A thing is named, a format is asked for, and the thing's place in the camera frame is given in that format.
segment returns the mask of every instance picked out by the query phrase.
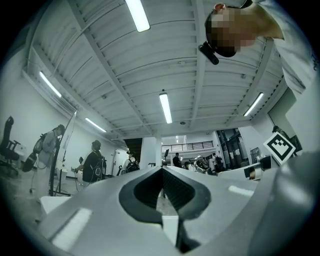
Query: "man in black shirt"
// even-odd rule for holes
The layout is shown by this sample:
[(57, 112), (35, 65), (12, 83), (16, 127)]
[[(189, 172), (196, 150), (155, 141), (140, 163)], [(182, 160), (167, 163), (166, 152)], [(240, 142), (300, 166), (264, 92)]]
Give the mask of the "man in black shirt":
[(175, 167), (182, 168), (181, 162), (180, 162), (180, 159), (179, 159), (179, 153), (175, 153), (175, 157), (172, 160), (173, 160), (173, 164), (174, 164)]
[(101, 143), (99, 140), (92, 142), (91, 151), (85, 156), (82, 163), (75, 168), (75, 173), (83, 170), (83, 186), (87, 187), (90, 183), (97, 181), (97, 177), (94, 175), (94, 168), (102, 159), (100, 152)]

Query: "ceiling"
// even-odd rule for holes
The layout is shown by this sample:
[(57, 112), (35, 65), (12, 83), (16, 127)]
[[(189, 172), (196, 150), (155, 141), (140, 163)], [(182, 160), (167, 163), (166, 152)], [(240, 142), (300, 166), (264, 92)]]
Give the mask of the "ceiling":
[[(84, 121), (89, 118), (114, 141), (248, 126), (286, 86), (271, 40), (259, 38), (232, 58), (217, 55), (218, 65), (198, 51), (204, 20), (217, 1), (141, 2), (150, 23), (144, 32), (137, 32), (124, 0), (52, 1), (37, 24), (24, 75), (61, 113), (77, 109), (80, 121), (90, 126)], [(240, 6), (243, 0), (225, 2)], [(162, 90), (171, 124), (161, 107)], [(260, 92), (263, 99), (243, 117)]]

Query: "white shirt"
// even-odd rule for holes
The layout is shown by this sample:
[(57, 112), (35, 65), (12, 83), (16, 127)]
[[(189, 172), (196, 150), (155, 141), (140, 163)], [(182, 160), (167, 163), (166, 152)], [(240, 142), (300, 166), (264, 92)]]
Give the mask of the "white shirt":
[(197, 171), (196, 168), (195, 168), (193, 165), (191, 165), (191, 164), (189, 164), (188, 170), (189, 170), (189, 171), (192, 171), (192, 172), (196, 172), (196, 171)]
[(297, 96), (319, 78), (319, 60), (297, 23), (274, 0), (253, 0), (281, 28), (283, 39), (273, 39), (280, 54), (284, 79)]
[[(136, 161), (136, 159), (135, 159), (134, 157), (131, 157), (130, 160), (131, 160), (131, 162)], [(129, 158), (124, 161), (124, 164), (122, 165), (122, 170), (123, 170), (123, 171), (127, 169), (127, 166), (128, 166), (129, 163), (130, 163), (130, 162), (129, 162)]]

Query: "stand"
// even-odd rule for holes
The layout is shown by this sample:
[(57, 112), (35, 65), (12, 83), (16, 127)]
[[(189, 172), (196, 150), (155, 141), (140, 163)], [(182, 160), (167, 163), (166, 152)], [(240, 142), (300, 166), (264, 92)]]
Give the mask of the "stand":
[[(63, 163), (65, 161), (66, 152), (67, 151), (64, 151), (63, 160), (62, 160), (62, 166), (63, 166)], [(60, 195), (71, 197), (71, 194), (61, 192), (61, 176), (62, 176), (62, 168), (60, 169), (59, 183), (58, 183), (58, 186), (56, 186), (54, 196), (56, 196), (57, 193), (58, 193)]]
[[(76, 118), (76, 114), (77, 114), (77, 111), (74, 112), (74, 114), (72, 115), (72, 117), (70, 118), (68, 124), (66, 125), (65, 127), (65, 130), (67, 130), (72, 118)], [(58, 159), (58, 154), (59, 154), (59, 149), (60, 149), (60, 144), (64, 138), (64, 134), (62, 135), (62, 138), (61, 138), (61, 141), (59, 143), (59, 145), (56, 147), (56, 152), (54, 154), (54, 158), (53, 158), (53, 161), (52, 161), (52, 164), (51, 164), (51, 170), (50, 170), (50, 190), (49, 190), (49, 195), (51, 197), (54, 196), (54, 177), (55, 177), (55, 168), (56, 168), (56, 164), (57, 164), (57, 159)]]

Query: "ceiling light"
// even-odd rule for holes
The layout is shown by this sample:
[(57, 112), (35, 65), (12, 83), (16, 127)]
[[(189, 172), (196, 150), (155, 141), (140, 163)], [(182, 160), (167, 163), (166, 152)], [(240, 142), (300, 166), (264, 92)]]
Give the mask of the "ceiling light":
[(61, 93), (58, 92), (56, 88), (49, 82), (49, 80), (46, 78), (46, 76), (40, 71), (39, 72), (40, 77), (46, 82), (46, 84), (52, 89), (52, 91), (55, 92), (56, 95), (58, 95), (59, 98), (61, 98)]
[(159, 95), (161, 105), (163, 108), (165, 120), (167, 124), (172, 123), (172, 118), (171, 118), (171, 112), (170, 112), (170, 106), (169, 106), (169, 100), (168, 100), (168, 95), (166, 93), (162, 93)]
[(87, 120), (90, 124), (92, 124), (93, 126), (97, 127), (99, 130), (103, 131), (104, 133), (107, 132), (106, 130), (102, 129), (100, 126), (98, 126), (94, 122), (92, 122), (89, 118), (86, 118), (85, 120)]
[(251, 107), (244, 113), (244, 117), (246, 117), (247, 115), (249, 115), (249, 113), (255, 108), (255, 106), (258, 104), (258, 102), (261, 100), (261, 98), (264, 96), (264, 94), (262, 92), (260, 92), (260, 94), (258, 95), (258, 97), (255, 99), (255, 101), (253, 102), (253, 104), (251, 105)]
[(141, 1), (126, 0), (126, 4), (129, 7), (129, 11), (133, 18), (136, 30), (138, 30), (138, 32), (142, 32), (150, 29), (150, 25)]

